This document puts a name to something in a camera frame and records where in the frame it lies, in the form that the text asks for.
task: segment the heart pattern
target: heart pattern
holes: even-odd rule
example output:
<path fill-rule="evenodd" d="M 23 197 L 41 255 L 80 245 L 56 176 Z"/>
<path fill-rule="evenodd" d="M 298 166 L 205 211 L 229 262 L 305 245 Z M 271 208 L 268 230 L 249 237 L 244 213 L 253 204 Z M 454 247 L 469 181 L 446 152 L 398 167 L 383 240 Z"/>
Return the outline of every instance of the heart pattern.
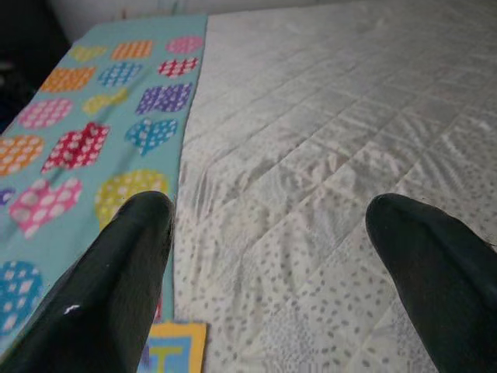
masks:
<path fill-rule="evenodd" d="M 169 41 L 165 49 L 171 53 L 188 54 L 196 51 L 202 45 L 202 37 L 178 37 Z"/>
<path fill-rule="evenodd" d="M 128 198 L 136 193 L 157 190 L 164 194 L 169 191 L 166 176 L 149 169 L 137 169 L 130 173 L 107 180 L 95 195 L 95 210 L 100 229 L 104 229 Z"/>
<path fill-rule="evenodd" d="M 110 105 L 117 105 L 122 103 L 127 99 L 127 90 L 125 88 L 120 89 L 115 95 L 97 95 L 90 97 L 83 104 L 83 111 L 88 115 L 97 114 L 102 108 Z"/>
<path fill-rule="evenodd" d="M 178 130 L 178 124 L 176 119 L 152 122 L 145 118 L 133 125 L 124 138 L 136 146 L 143 156 L 174 136 Z"/>
<path fill-rule="evenodd" d="M 88 62 L 93 58 L 100 57 L 107 52 L 106 47 L 83 47 L 76 45 L 69 51 L 69 55 L 78 62 Z"/>
<path fill-rule="evenodd" d="M 193 71 L 195 67 L 198 65 L 199 59 L 194 58 L 186 58 L 184 60 L 169 60 L 164 61 L 158 67 L 158 73 L 160 75 L 165 75 L 168 78 L 178 78 L 181 75 L 188 74 Z"/>
<path fill-rule="evenodd" d="M 20 135 L 0 138 L 0 176 L 17 173 L 43 151 L 43 139 L 38 136 Z"/>
<path fill-rule="evenodd" d="M 192 89 L 193 83 L 148 88 L 141 97 L 136 113 L 145 114 L 152 110 L 165 113 L 180 111 L 188 103 Z"/>
<path fill-rule="evenodd" d="M 9 261 L 0 267 L 0 336 L 8 336 L 36 308 L 42 277 L 29 262 Z"/>
<path fill-rule="evenodd" d="M 127 84 L 140 72 L 143 66 L 133 62 L 120 62 L 105 69 L 98 78 L 98 82 L 106 88 L 119 87 Z"/>
<path fill-rule="evenodd" d="M 81 191 L 82 182 L 76 178 L 69 179 L 56 190 L 50 188 L 48 181 L 38 179 L 10 206 L 10 217 L 29 239 L 42 225 L 73 208 Z"/>
<path fill-rule="evenodd" d="M 45 99 L 24 108 L 19 114 L 19 122 L 29 129 L 50 127 L 63 120 L 71 109 L 69 99 Z"/>
<path fill-rule="evenodd" d="M 77 91 L 88 84 L 95 71 L 96 68 L 55 68 L 40 90 L 52 93 Z"/>
<path fill-rule="evenodd" d="M 59 138 L 41 169 L 46 173 L 54 167 L 77 169 L 94 164 L 99 157 L 109 128 L 88 123 L 83 131 L 71 131 Z"/>
<path fill-rule="evenodd" d="M 152 40 L 135 40 L 128 43 L 121 43 L 112 53 L 112 59 L 146 58 L 150 56 L 153 44 Z"/>
<path fill-rule="evenodd" d="M 15 193 L 16 190 L 14 188 L 5 188 L 0 190 L 0 207 L 7 205 Z"/>

